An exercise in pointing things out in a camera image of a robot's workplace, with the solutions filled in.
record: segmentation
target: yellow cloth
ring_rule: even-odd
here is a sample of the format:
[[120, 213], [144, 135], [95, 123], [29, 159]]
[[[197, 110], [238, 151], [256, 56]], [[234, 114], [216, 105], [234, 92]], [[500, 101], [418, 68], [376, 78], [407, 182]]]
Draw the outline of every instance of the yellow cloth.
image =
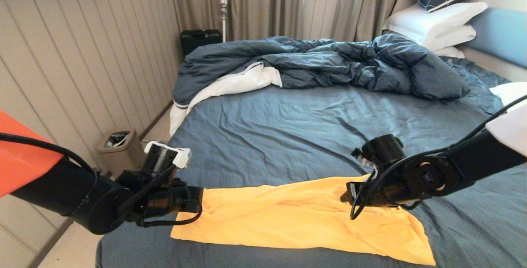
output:
[[[326, 247], [435, 265], [423, 225], [400, 208], [366, 207], [354, 221], [340, 202], [346, 183], [330, 177], [282, 186], [205, 189], [203, 214], [174, 226], [171, 237], [203, 243], [283, 249]], [[181, 212], [177, 219], [194, 214]]]

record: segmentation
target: white bedding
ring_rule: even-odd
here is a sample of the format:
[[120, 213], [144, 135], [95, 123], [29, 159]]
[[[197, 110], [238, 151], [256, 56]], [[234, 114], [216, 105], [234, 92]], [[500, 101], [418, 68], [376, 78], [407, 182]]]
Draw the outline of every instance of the white bedding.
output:
[[181, 107], [174, 103], [170, 110], [169, 133], [173, 135], [194, 105], [207, 98], [249, 92], [264, 88], [270, 84], [282, 87], [280, 73], [274, 67], [264, 67], [263, 62], [255, 62], [240, 73], [224, 75], [196, 94], [187, 107]]

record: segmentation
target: white pillow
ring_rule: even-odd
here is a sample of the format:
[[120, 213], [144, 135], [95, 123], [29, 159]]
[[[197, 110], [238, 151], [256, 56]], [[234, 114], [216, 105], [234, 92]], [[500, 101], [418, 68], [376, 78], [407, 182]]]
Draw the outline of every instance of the white pillow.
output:
[[[501, 99], [503, 105], [508, 105], [516, 99], [527, 95], [527, 82], [501, 84], [495, 86], [494, 88], [491, 88], [490, 90], [495, 96], [498, 96]], [[514, 107], [508, 109], [507, 112], [510, 112], [513, 109], [517, 109], [522, 105], [525, 105], [526, 103], [527, 100], [524, 100], [521, 103], [515, 105]]]
[[391, 15], [384, 23], [384, 29], [406, 35], [420, 44], [431, 43], [440, 35], [461, 27], [488, 7], [484, 2], [457, 3], [428, 13], [416, 3]]
[[454, 58], [465, 58], [465, 53], [463, 51], [456, 49], [455, 47], [444, 47], [439, 50], [435, 50], [434, 54], [437, 56], [447, 56], [447, 57], [454, 57]]
[[463, 25], [460, 28], [454, 29], [448, 33], [442, 34], [431, 41], [421, 43], [423, 47], [427, 47], [430, 51], [442, 49], [468, 41], [476, 38], [476, 30], [470, 25]]

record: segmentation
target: baseboard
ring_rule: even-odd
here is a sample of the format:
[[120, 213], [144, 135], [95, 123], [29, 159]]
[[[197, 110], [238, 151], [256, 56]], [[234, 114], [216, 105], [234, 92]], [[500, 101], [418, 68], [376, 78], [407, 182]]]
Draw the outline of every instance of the baseboard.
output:
[[29, 264], [28, 268], [38, 268], [40, 263], [45, 259], [49, 251], [55, 246], [55, 244], [58, 242], [58, 240], [64, 235], [66, 230], [72, 225], [73, 219], [67, 218], [64, 223], [55, 231], [55, 234], [51, 236], [51, 238], [46, 242], [44, 247], [37, 253], [37, 255], [33, 258], [31, 263]]
[[143, 140], [143, 138], [145, 138], [145, 136], [147, 136], [147, 134], [150, 132], [150, 130], [152, 130], [152, 128], [159, 122], [159, 120], [163, 117], [163, 115], [166, 113], [166, 111], [168, 111], [170, 109], [170, 107], [172, 105], [173, 105], [173, 102], [170, 101], [170, 103], [168, 105], [166, 105], [166, 107], [163, 108], [161, 113], [158, 114], [156, 116], [156, 118], [154, 118], [154, 120], [150, 123], [150, 125], [148, 125], [145, 128], [145, 130], [139, 135], [139, 140]]

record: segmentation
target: mattress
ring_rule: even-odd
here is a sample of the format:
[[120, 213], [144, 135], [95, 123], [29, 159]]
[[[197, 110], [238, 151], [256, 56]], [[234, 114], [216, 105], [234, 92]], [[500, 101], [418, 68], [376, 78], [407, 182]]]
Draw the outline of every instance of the mattress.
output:
[[[471, 88], [461, 99], [430, 101], [349, 85], [269, 86], [207, 99], [194, 107], [170, 140], [172, 146], [192, 149], [189, 168], [177, 176], [188, 185], [210, 189], [360, 176], [369, 169], [350, 152], [379, 135], [399, 137], [407, 155], [451, 144], [502, 106], [489, 87], [508, 81], [465, 59], [446, 61]], [[525, 178], [521, 165], [412, 210], [425, 227], [437, 266], [525, 266]], [[100, 240], [96, 266], [418, 267], [332, 249], [175, 240], [170, 230], [124, 224]]]

